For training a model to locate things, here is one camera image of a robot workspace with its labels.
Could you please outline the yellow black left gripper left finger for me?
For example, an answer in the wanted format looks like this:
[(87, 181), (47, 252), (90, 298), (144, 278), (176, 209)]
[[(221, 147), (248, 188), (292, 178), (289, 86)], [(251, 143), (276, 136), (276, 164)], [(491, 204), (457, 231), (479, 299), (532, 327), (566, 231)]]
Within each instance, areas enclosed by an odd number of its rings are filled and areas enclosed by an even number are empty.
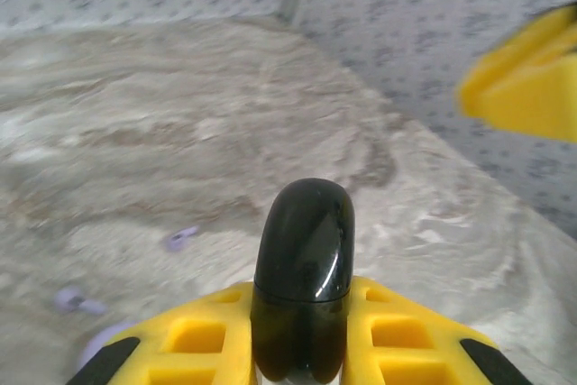
[(252, 384), (252, 285), (190, 301), (109, 339), (69, 384)]

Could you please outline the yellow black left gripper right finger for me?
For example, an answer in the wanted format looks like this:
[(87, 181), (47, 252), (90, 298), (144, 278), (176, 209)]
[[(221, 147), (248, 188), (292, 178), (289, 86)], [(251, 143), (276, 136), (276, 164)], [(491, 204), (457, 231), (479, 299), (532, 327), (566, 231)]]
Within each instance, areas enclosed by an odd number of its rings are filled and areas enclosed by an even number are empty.
[(342, 384), (528, 384), (489, 337), (355, 277)]

